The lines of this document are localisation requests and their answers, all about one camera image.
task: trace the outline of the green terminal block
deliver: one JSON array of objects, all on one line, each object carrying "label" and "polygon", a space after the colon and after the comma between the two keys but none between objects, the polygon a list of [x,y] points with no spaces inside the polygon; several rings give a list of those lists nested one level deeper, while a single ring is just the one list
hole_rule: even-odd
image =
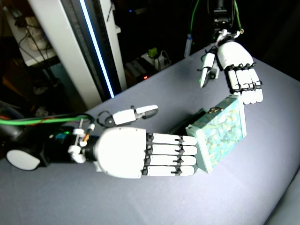
[{"label": "green terminal block", "polygon": [[157,53],[158,53],[157,48],[148,49],[148,55],[149,55],[150,58],[154,58]]}]

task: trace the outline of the teal box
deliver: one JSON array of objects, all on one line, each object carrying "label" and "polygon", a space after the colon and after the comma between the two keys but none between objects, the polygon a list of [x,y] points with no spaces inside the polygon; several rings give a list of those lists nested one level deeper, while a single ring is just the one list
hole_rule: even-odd
[{"label": "teal box", "polygon": [[230,95],[204,116],[186,127],[197,138],[197,166],[210,173],[218,162],[244,138],[246,122],[241,97]]}]

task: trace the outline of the table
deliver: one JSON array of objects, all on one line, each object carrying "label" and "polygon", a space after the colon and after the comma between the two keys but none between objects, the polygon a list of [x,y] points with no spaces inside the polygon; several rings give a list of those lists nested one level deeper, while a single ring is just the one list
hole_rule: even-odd
[{"label": "table", "polygon": [[[201,50],[89,113],[157,104],[131,126],[167,132],[229,95],[224,74],[199,88]],[[189,177],[118,179],[93,164],[24,172],[0,161],[3,224],[261,225],[300,165],[300,82],[255,60],[264,101],[245,106],[247,137],[213,170]],[[96,134],[102,128],[96,127]]]},{"label": "table", "polygon": [[[20,40],[26,35],[26,28],[25,27],[24,28],[16,27],[15,20],[14,20],[13,16],[9,13],[9,11],[7,10],[6,7],[3,8],[3,11],[7,18],[9,27],[15,37],[15,40],[17,41],[17,43],[19,43]],[[30,55],[33,56],[33,58],[32,58],[26,52],[24,52],[22,49],[20,49],[21,55],[24,59],[24,62],[28,67],[33,66],[33,65],[37,64],[38,62],[44,61],[43,57],[46,60],[48,60],[48,59],[56,56],[55,51],[52,48],[50,48],[50,49],[47,49],[47,52],[46,52],[46,50],[41,50],[41,53],[43,54],[43,57],[42,57],[42,55],[39,53],[39,51],[34,51],[29,48],[28,39],[25,39],[24,41],[22,41],[20,46],[22,47],[22,49],[24,49],[26,52],[28,52]]]}]

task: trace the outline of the white light strip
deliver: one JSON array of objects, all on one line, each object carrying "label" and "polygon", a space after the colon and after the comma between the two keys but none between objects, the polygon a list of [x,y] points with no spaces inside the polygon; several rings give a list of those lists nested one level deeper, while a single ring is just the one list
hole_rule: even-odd
[{"label": "white light strip", "polygon": [[101,65],[101,68],[102,68],[102,71],[103,71],[103,74],[104,74],[104,78],[106,80],[107,87],[109,89],[109,93],[111,94],[111,97],[113,98],[114,97],[113,90],[112,90],[111,84],[110,84],[108,76],[107,76],[107,72],[106,72],[106,69],[105,69],[105,66],[104,66],[104,62],[103,62],[103,59],[102,59],[102,56],[101,56],[101,53],[100,53],[100,49],[99,49],[99,46],[98,46],[98,43],[97,43],[97,40],[96,40],[96,36],[95,36],[94,30],[93,30],[92,24],[90,22],[89,13],[88,13],[88,10],[86,8],[84,0],[80,0],[80,5],[81,5],[81,8],[83,10],[85,21],[86,21],[86,23],[88,25],[88,28],[89,28],[90,36],[92,38],[94,47],[96,49],[96,53],[97,53],[97,56],[98,56],[98,59],[99,59],[99,62],[100,62],[100,65]]}]

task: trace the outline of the green cable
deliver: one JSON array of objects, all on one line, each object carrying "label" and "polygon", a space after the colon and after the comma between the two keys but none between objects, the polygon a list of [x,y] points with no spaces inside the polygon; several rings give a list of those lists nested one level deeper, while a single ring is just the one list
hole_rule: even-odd
[{"label": "green cable", "polygon": [[238,4],[236,3],[236,0],[234,0],[234,7],[235,7],[235,11],[236,11],[236,17],[238,19],[239,29],[242,30],[242,25],[240,24],[239,8],[238,8]]},{"label": "green cable", "polygon": [[194,16],[195,16],[195,12],[196,12],[196,10],[197,10],[198,4],[199,4],[199,0],[197,0],[196,5],[195,5],[195,8],[194,8],[194,10],[193,10],[192,21],[191,21],[191,28],[190,28],[190,31],[191,31],[191,32],[192,32],[192,30],[193,30]]},{"label": "green cable", "polygon": [[64,122],[76,121],[80,119],[86,119],[86,116],[63,118],[63,119],[26,120],[26,121],[0,120],[0,125],[24,126],[24,125],[32,125],[32,124],[39,124],[39,123],[64,123]]}]

